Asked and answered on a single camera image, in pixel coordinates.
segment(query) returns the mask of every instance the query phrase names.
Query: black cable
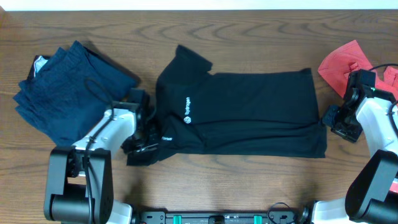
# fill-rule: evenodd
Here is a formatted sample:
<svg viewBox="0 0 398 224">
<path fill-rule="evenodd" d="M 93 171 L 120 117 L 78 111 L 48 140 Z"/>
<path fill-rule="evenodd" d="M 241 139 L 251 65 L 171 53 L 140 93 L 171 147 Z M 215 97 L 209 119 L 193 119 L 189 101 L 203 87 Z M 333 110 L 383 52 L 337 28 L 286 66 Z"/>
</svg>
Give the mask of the black cable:
<svg viewBox="0 0 398 224">
<path fill-rule="evenodd" d="M 387 64 L 382 64 L 382 65 L 378 65 L 376 67 L 373 67 L 371 69 L 369 69 L 369 71 L 373 71 L 375 69 L 381 68 L 381 67 L 387 67 L 387 66 L 398 66 L 397 63 L 387 63 Z"/>
<path fill-rule="evenodd" d="M 155 117 L 155 115 L 156 115 L 156 110 L 157 110 L 157 109 L 156 109 L 156 106 L 155 106 L 153 112 L 148 116 L 147 122 L 150 121 L 152 118 Z"/>
<path fill-rule="evenodd" d="M 397 128 L 397 126 L 396 126 L 396 123 L 394 122 L 394 118 L 392 117 L 392 114 L 393 114 L 392 109 L 393 109 L 397 104 L 398 104 L 398 101 L 395 101 L 393 104 L 391 104 L 390 108 L 388 109 L 388 118 L 390 119 L 391 126 L 392 126 L 392 128 L 393 128 L 393 130 L 394 130 L 394 132 L 396 133 L 396 136 L 397 136 L 397 138 L 398 138 L 398 128 Z"/>
<path fill-rule="evenodd" d="M 268 209 L 268 212 L 267 212 L 267 218 L 268 218 L 268 220 L 269 220 L 271 223 L 273 223 L 273 224 L 280 224 L 280 223 L 276 223 L 276 222 L 274 221 L 274 218 L 271 218 L 271 217 L 269 216 L 269 213 L 271 212 L 271 210 L 272 210 L 276 205 L 285 205 L 291 212 L 293 212 L 293 214 L 294 214 L 293 221 L 288 222 L 288 223 L 286 223 L 286 224 L 292 224 L 292 223 L 295 223 L 295 222 L 296 222 L 297 216 L 296 216 L 296 213 L 293 211 L 293 209 L 291 209 L 291 208 L 290 208 L 286 203 L 284 203 L 284 202 L 277 202 L 277 203 L 273 204 L 273 205 Z"/>
<path fill-rule="evenodd" d="M 107 101 L 104 100 L 103 98 L 99 97 L 97 94 L 95 94 L 88 86 L 88 82 L 92 82 L 94 83 L 98 88 L 101 89 L 101 91 L 106 95 L 107 97 Z M 109 117 L 109 119 L 89 138 L 89 141 L 87 143 L 86 149 L 85 149 L 85 156 L 84 156 L 84 160 L 83 160 L 83 167 L 85 169 L 85 175 L 86 175 L 86 184 L 87 184 L 87 195 L 88 195 L 88 224 L 92 224 L 93 223 L 93 192 L 91 190 L 91 182 L 90 182 L 90 173 L 88 172 L 88 168 L 90 166 L 90 155 L 89 155 L 89 151 L 90 151 L 90 147 L 91 145 L 95 142 L 95 139 L 97 138 L 97 136 L 100 134 L 100 132 L 113 120 L 113 116 L 114 116 L 114 107 L 113 107 L 113 101 L 112 101 L 112 97 L 111 95 L 108 93 L 108 91 L 106 91 L 106 89 L 99 84 L 97 81 L 95 81 L 92 78 L 86 78 L 85 81 L 85 87 L 86 89 L 97 99 L 99 99 L 102 102 L 105 103 L 109 103 L 111 106 L 111 116 Z"/>
</svg>

